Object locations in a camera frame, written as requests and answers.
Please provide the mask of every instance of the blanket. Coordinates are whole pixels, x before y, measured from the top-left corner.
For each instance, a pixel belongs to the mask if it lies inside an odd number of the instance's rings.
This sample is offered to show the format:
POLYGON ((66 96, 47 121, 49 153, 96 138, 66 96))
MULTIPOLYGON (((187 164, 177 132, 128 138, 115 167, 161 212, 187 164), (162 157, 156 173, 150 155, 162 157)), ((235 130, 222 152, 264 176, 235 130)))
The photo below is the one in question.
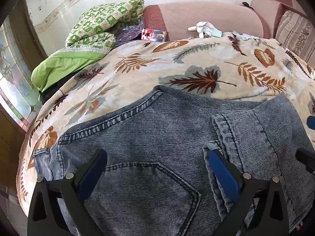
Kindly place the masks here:
POLYGON ((113 48, 121 28, 138 23, 143 0, 95 6, 83 13, 66 39, 66 47, 41 62, 31 80, 41 92, 87 65, 101 59, 113 48))
POLYGON ((284 92, 306 125, 315 114, 315 74, 275 39, 222 38, 171 42, 133 41, 112 50, 64 84, 40 110, 22 150, 17 175, 28 214, 37 173, 33 151, 54 145, 70 127, 129 105, 155 85, 225 100, 267 101, 284 92))

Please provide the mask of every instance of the jeans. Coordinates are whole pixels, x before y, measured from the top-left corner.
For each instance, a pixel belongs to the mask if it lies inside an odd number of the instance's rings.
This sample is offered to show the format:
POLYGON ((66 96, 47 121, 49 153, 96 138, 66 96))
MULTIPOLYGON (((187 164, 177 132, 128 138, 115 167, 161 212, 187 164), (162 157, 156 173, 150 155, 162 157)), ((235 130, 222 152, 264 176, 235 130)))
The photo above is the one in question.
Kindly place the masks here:
POLYGON ((211 235, 233 205, 208 165, 215 148, 242 173, 280 179, 291 226, 314 199, 313 175, 295 159, 297 148, 313 147, 283 93, 266 102, 226 101, 156 86, 34 151, 37 173, 47 180, 75 173, 97 147, 108 163, 84 205, 105 235, 211 235))

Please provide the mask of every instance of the jeans back pocket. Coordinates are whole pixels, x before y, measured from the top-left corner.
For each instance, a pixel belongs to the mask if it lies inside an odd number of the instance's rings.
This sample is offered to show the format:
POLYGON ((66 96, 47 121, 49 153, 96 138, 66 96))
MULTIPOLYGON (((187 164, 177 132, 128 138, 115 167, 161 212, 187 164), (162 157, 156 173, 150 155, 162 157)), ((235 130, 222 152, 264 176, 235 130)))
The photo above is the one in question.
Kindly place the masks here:
POLYGON ((105 235, 184 235, 200 193, 160 163, 106 168, 85 202, 105 235))

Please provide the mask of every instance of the pink sofa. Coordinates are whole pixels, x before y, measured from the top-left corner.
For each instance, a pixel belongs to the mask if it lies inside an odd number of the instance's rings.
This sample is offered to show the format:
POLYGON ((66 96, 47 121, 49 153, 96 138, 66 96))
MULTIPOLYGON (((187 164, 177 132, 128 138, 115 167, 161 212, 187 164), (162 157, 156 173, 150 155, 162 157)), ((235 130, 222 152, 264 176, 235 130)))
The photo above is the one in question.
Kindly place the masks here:
POLYGON ((188 27, 209 21, 223 32, 275 38, 315 68, 315 29, 296 0, 253 0, 251 7, 209 1, 150 5, 144 24, 168 31, 167 41, 174 41, 197 36, 188 27))

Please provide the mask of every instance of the blue gripper pad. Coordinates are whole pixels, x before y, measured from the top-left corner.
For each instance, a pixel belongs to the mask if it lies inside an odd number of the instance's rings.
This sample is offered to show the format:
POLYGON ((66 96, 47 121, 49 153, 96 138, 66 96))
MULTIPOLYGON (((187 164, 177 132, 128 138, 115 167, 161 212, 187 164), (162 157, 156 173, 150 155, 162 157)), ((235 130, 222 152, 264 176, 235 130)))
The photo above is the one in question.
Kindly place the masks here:
POLYGON ((83 203, 88 199, 107 165, 107 153, 102 150, 78 184, 78 200, 83 203))
POLYGON ((306 124, 308 125, 308 127, 312 130, 315 130, 315 117, 314 116, 309 116, 306 124))
POLYGON ((226 196, 234 202, 237 202, 239 199, 240 186, 215 151, 209 152, 208 162, 226 196))

